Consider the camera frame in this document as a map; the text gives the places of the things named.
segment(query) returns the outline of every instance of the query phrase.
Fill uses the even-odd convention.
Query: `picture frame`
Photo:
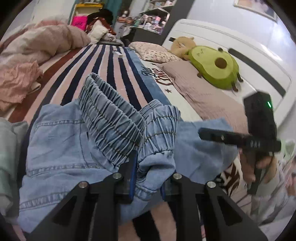
[[[277,14],[263,0],[235,0],[233,5],[277,21]]]

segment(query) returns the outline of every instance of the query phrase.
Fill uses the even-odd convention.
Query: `pink bag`
[[[87,23],[87,16],[76,16],[73,17],[72,26],[80,28],[82,31],[85,31]]]

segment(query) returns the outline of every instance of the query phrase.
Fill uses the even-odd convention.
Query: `jeans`
[[[126,222],[161,202],[159,189],[175,170],[205,183],[226,169],[237,148],[202,141],[198,129],[230,131],[224,119],[183,122],[175,106],[151,101],[139,112],[96,74],[78,100],[45,105],[30,133],[20,189],[19,225],[31,232],[80,181],[102,181],[138,152],[135,196],[120,205]]]

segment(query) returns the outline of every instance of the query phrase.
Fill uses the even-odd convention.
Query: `metal screw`
[[[208,186],[209,188],[214,188],[214,187],[216,187],[216,183],[210,181],[210,182],[207,183],[207,186]]]
[[[119,179],[119,178],[121,178],[121,174],[120,174],[119,172],[114,173],[114,174],[113,174],[113,178],[114,178],[114,179]]]
[[[80,183],[78,184],[78,186],[79,186],[80,188],[86,188],[86,187],[87,187],[87,185],[88,185],[88,183],[87,183],[87,182],[85,182],[85,181],[83,181],[83,182],[80,182]]]
[[[173,177],[174,177],[176,180],[179,180],[179,179],[182,178],[182,175],[181,175],[180,173],[175,173],[175,174],[173,175]]]

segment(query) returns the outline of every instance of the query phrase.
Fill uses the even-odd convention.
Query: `avocado plush toy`
[[[203,76],[217,88],[232,88],[237,92],[236,81],[243,82],[236,60],[222,48],[216,50],[207,46],[196,46],[189,51],[189,59],[198,69],[198,76]]]
[[[178,37],[174,40],[170,52],[179,58],[189,60],[189,51],[196,47],[196,44],[193,40],[194,38]]]

